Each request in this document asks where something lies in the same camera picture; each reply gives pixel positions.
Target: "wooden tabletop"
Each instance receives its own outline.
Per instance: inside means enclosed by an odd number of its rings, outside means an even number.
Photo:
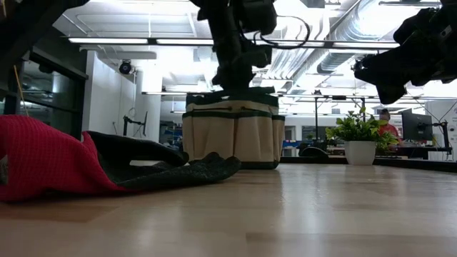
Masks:
[[[457,176],[281,164],[214,185],[0,204],[2,256],[457,256]]]

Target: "red fabric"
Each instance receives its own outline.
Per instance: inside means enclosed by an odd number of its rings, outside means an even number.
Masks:
[[[384,134],[384,132],[389,132],[389,133],[391,133],[392,135],[394,135],[394,136],[396,136],[398,138],[398,131],[397,131],[397,128],[395,126],[392,126],[390,124],[381,126],[380,129],[379,129],[379,134],[382,135],[382,134]]]
[[[90,135],[84,142],[25,116],[0,116],[0,160],[8,156],[8,183],[0,201],[20,201],[46,189],[72,193],[127,191],[100,167]]]

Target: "canvas tool bag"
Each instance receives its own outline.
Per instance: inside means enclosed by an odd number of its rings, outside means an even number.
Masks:
[[[269,94],[187,96],[183,148],[190,161],[216,152],[237,157],[242,168],[273,169],[281,159],[284,121],[278,98]]]

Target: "security camera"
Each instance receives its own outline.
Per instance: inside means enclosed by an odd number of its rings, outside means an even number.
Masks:
[[[119,72],[125,75],[130,75],[134,72],[134,68],[131,65],[131,60],[123,60],[119,67]]]

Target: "white flower pot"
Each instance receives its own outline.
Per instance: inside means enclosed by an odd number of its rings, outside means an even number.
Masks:
[[[344,144],[348,163],[356,166],[373,165],[376,143],[370,141],[349,141]]]

